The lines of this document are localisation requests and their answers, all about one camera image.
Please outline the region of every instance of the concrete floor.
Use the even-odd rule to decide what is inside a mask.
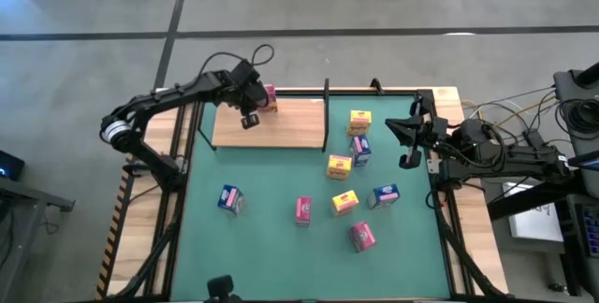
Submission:
[[[165,32],[175,0],[0,0],[0,35]],[[597,24],[599,0],[185,0],[179,30],[514,27]],[[458,86],[484,102],[551,84],[558,70],[597,61],[599,34],[361,36],[177,40],[166,85],[190,80],[215,51],[250,56],[276,49],[259,68],[279,86]],[[93,298],[123,156],[97,138],[100,119],[154,83],[164,40],[0,42],[0,149],[27,162],[23,182],[77,199],[58,234],[39,234],[21,301]],[[215,59],[211,68],[232,65]],[[542,95],[515,102],[528,106]],[[505,116],[488,113],[492,120]],[[508,125],[519,130],[517,122]],[[566,138],[543,118],[546,139]],[[566,154],[571,148],[556,143]],[[510,292],[574,299],[545,289],[556,257],[501,250]]]

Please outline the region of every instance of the metal bracket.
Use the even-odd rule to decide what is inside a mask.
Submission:
[[[427,159],[427,169],[431,174],[439,173],[439,164],[441,164],[442,160],[439,158],[431,158]]]

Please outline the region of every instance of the cardboard cube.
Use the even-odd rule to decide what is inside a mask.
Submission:
[[[296,225],[305,227],[310,225],[311,205],[312,199],[309,196],[298,197],[296,202]]]
[[[263,107],[258,107],[259,111],[263,111],[263,112],[277,112],[278,108],[277,108],[277,93],[276,90],[274,89],[274,85],[273,84],[265,84],[264,85],[264,90],[266,90],[266,94],[269,97],[269,101],[260,101],[258,104],[260,106]]]
[[[366,135],[372,122],[373,116],[369,111],[351,110],[349,113],[349,124],[347,125],[347,135]]]
[[[240,215],[243,205],[243,193],[235,186],[225,185],[218,198],[218,207],[234,216]]]
[[[347,191],[332,197],[332,210],[335,216],[340,216],[349,213],[355,206],[359,204],[358,197],[354,191]]]
[[[342,157],[338,155],[329,156],[329,164],[327,165],[327,177],[336,180],[346,180],[349,173],[352,171],[352,159],[350,157]]]
[[[368,207],[370,209],[379,209],[391,206],[400,198],[400,191],[396,184],[390,184],[373,189],[368,197]]]
[[[376,244],[373,232],[366,222],[354,224],[349,229],[349,239],[354,244],[354,247],[356,247],[358,253],[364,252]]]
[[[353,136],[349,142],[349,153],[354,167],[365,166],[371,157],[371,146],[366,135]]]

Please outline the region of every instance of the cable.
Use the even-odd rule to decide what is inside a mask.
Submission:
[[[552,140],[546,141],[545,144],[549,144],[549,143],[554,142],[554,141],[562,141],[562,142],[566,142],[566,143],[572,144],[572,142],[569,141],[568,139],[552,139]]]
[[[426,205],[426,206],[427,206],[429,209],[434,209],[434,207],[431,205],[431,202],[430,202],[431,196],[432,196],[432,191],[429,191],[429,192],[427,193],[427,196],[424,198],[424,204],[425,204],[425,205]],[[443,199],[443,201],[439,200],[439,202],[440,202],[441,204],[445,203],[446,201],[447,201],[447,194],[446,194],[446,198],[445,198],[445,199]]]
[[[512,106],[514,106],[514,107],[516,107],[516,108],[518,108],[518,109],[520,109],[520,110],[523,110],[523,107],[521,107],[519,104],[517,104],[517,103],[516,103],[516,102],[514,102],[514,101],[505,100],[504,102],[507,102],[507,103],[511,104]],[[533,116],[533,114],[532,114],[532,113],[530,113],[530,112],[528,112],[528,111],[524,111],[524,113],[525,113],[525,114],[527,114],[527,115],[531,115],[531,116]]]
[[[460,102],[461,102],[461,103],[470,103],[470,104],[471,104],[472,106],[474,106],[475,108],[476,108],[476,107],[478,107],[478,106],[476,105],[475,101],[473,101],[473,100],[466,100],[466,99],[464,99],[464,100],[461,100]],[[475,113],[473,113],[473,115],[474,115],[474,114],[476,114],[477,112],[478,112],[478,119],[479,119],[479,120],[482,120],[482,119],[483,119],[483,111],[482,111],[482,110],[480,110],[480,108],[479,108],[479,109],[477,109],[477,110],[475,111]]]
[[[473,160],[471,160],[470,158],[466,157],[460,150],[458,150],[457,148],[453,147],[450,144],[447,144],[445,142],[440,142],[439,143],[439,147],[445,147],[448,148],[449,150],[453,151],[454,154],[461,159],[462,161],[475,166],[475,167],[479,167],[479,168],[493,168],[496,167],[497,165],[499,165],[500,163],[500,159],[501,158],[503,160],[503,156],[504,156],[504,147],[502,146],[502,150],[500,151],[499,154],[497,154],[495,157],[493,157],[493,161],[490,163],[490,165],[484,165],[478,162],[475,162]]]
[[[131,199],[129,199],[129,202],[128,202],[128,204],[130,205],[130,204],[133,202],[133,200],[135,200],[135,199],[139,198],[140,196],[143,196],[143,195],[146,195],[146,194],[148,194],[150,191],[153,191],[153,190],[157,189],[158,187],[160,187],[160,185],[155,185],[154,187],[151,187],[151,188],[149,188],[149,189],[147,189],[147,190],[143,191],[142,193],[140,193],[140,194],[137,194],[137,195],[135,195],[135,196],[131,197]]]
[[[560,123],[558,113],[562,116],[566,125],[565,127]],[[599,102],[593,99],[569,99],[562,101],[555,109],[555,122],[570,137],[581,140],[597,139],[599,138]],[[590,136],[579,136],[569,131],[568,128],[582,135]]]
[[[533,104],[533,105],[531,105],[531,106],[529,106],[529,107],[527,107],[527,108],[524,108],[524,109],[522,109],[522,110],[518,111],[518,112],[517,112],[517,113],[515,113],[514,115],[511,115],[511,116],[507,117],[506,119],[504,119],[503,121],[500,121],[500,122],[496,123],[496,125],[501,125],[501,124],[503,124],[503,123],[505,123],[505,122],[507,122],[507,121],[511,120],[511,119],[512,119],[512,117],[514,117],[514,116],[516,116],[516,115],[519,115],[520,113],[522,113],[522,112],[524,112],[524,111],[527,111],[527,110],[530,110],[530,109],[532,109],[532,108],[536,108],[536,107],[541,107],[541,105],[543,105],[544,103],[547,103],[548,101],[550,101],[550,100],[552,100],[552,99],[555,99],[555,96],[554,96],[554,97],[551,97],[549,100],[545,101],[545,98],[547,98],[547,96],[548,96],[548,94],[546,95],[546,97],[543,97],[543,99],[541,99],[541,102],[539,102],[539,103],[537,103],[537,104]]]
[[[263,48],[268,48],[270,49],[270,57],[266,60],[264,60],[263,62],[257,63],[256,62],[256,54]],[[252,54],[252,65],[253,66],[257,66],[257,65],[265,65],[267,63],[270,62],[270,60],[272,60],[272,58],[274,57],[274,48],[269,45],[269,44],[262,44],[260,46],[258,46],[255,50],[254,50],[254,54]]]
[[[476,189],[479,189],[479,190],[480,190],[480,191],[482,191],[483,193],[485,193],[485,192],[486,192],[486,191],[485,191],[485,189],[484,189],[484,188],[482,188],[482,186],[474,185],[474,184],[471,184],[471,183],[469,183],[469,182],[463,182],[463,183],[462,183],[462,185],[466,185],[466,186],[469,186],[469,187],[474,187],[474,188],[476,188]]]
[[[478,107],[480,107],[482,105],[485,105],[485,104],[489,104],[489,103],[503,102],[505,100],[516,98],[516,97],[521,97],[521,96],[524,96],[524,95],[527,95],[527,94],[534,94],[534,93],[538,93],[538,92],[543,92],[543,91],[545,91],[547,89],[553,89],[553,88],[554,88],[553,86],[550,86],[550,87],[547,87],[547,88],[537,89],[537,90],[529,91],[529,92],[522,93],[522,94],[516,94],[516,95],[513,95],[513,96],[506,97],[506,98],[496,99],[496,100],[493,100],[493,101],[490,101],[490,102],[487,102],[487,103],[480,104],[480,105],[478,105]]]
[[[533,126],[534,126],[534,121],[536,119],[539,120],[539,124],[536,127],[536,130],[538,131],[538,129],[541,128],[541,107],[543,106],[543,103],[545,103],[545,99],[548,98],[552,93],[555,93],[555,91],[553,92],[549,92],[549,94],[546,94],[545,96],[543,96],[543,98],[541,98],[541,101],[539,102],[539,109],[536,111],[536,114],[533,117],[533,121],[531,122],[531,124],[529,126],[527,126],[526,128],[526,134],[530,134],[531,131],[533,131]]]
[[[46,213],[44,213],[44,221],[39,225],[44,225],[44,228],[46,228],[46,233],[48,235],[55,234],[58,232],[58,229],[60,229],[60,226],[58,224],[51,223],[48,221],[48,218],[46,217]]]
[[[473,102],[473,101],[471,101],[471,100],[461,100],[461,102],[462,102],[462,103],[464,103],[464,102],[465,102],[465,103],[470,103],[470,104],[473,104],[473,105],[475,105],[475,106],[476,106],[476,103],[475,103],[475,102]],[[497,106],[497,107],[503,108],[503,109],[505,109],[505,110],[507,110],[507,111],[511,112],[513,115],[514,115],[514,114],[516,114],[516,111],[514,111],[513,109],[511,109],[511,108],[509,108],[509,107],[506,107],[506,106],[504,106],[503,104],[499,104],[499,103],[495,103],[495,102],[489,102],[489,103],[484,103],[483,105],[485,105],[485,106],[486,106],[486,105],[493,105],[493,106]],[[475,111],[475,112],[474,112],[474,113],[471,115],[471,117],[472,117],[472,116],[474,116],[474,115],[475,115],[475,114],[478,112],[478,119],[479,119],[480,121],[485,121],[485,120],[483,119],[483,117],[482,117],[482,110],[481,110],[481,109],[482,109],[482,105],[481,105],[481,108],[477,109],[477,110],[476,110],[476,111]],[[521,122],[524,124],[524,126],[528,126],[528,124],[526,123],[526,121],[524,121],[524,119],[522,118],[522,116],[520,116],[520,115],[517,115],[517,117],[518,117],[518,119],[519,119],[519,120],[520,120],[520,121],[521,121]],[[508,131],[507,129],[505,129],[505,128],[501,127],[500,125],[498,126],[498,125],[495,125],[495,124],[493,124],[493,123],[488,123],[488,124],[491,124],[492,126],[496,127],[497,129],[499,129],[499,130],[501,130],[501,131],[503,131],[503,132],[507,133],[509,136],[511,136],[511,137],[512,137],[512,139],[514,139],[514,143],[512,143],[512,144],[518,144],[518,143],[520,142],[520,139],[518,139],[518,137],[523,137],[523,135],[518,135],[518,136],[514,135],[513,133],[511,133],[511,132],[510,132],[510,131]]]
[[[512,191],[513,189],[517,188],[518,186],[520,186],[524,181],[528,180],[530,177],[526,177],[523,180],[520,180],[518,183],[516,183],[516,185],[508,188],[507,190],[503,191],[500,195],[497,195],[496,197],[494,197],[489,203],[487,203],[487,205],[490,205],[492,203],[494,203],[495,201],[499,200],[499,198],[503,197],[506,193]]]
[[[204,64],[203,64],[203,65],[202,65],[202,67],[199,69],[199,73],[198,73],[197,75],[198,75],[198,76],[201,76],[201,75],[202,75],[202,73],[204,73],[204,69],[206,68],[206,65],[208,64],[208,62],[209,62],[210,60],[212,60],[213,58],[215,58],[215,57],[219,56],[219,55],[226,55],[226,56],[234,57],[234,58],[236,58],[236,59],[238,59],[238,60],[240,60],[240,61],[244,61],[244,60],[245,60],[245,59],[243,59],[242,57],[240,57],[240,56],[239,56],[239,55],[237,55],[237,54],[233,54],[233,53],[230,53],[230,52],[228,52],[228,51],[218,51],[218,52],[214,53],[213,55],[209,56],[209,57],[208,57],[208,59],[206,59],[206,61],[204,61]]]

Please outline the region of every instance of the yellow box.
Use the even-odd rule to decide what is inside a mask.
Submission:
[[[366,135],[373,122],[373,115],[369,111],[351,110],[349,113],[349,124],[347,135]]]
[[[358,197],[354,191],[332,197],[332,209],[335,216],[346,214],[359,204]]]
[[[346,180],[349,172],[352,170],[352,159],[337,155],[329,156],[329,165],[327,166],[327,177],[336,180]]]

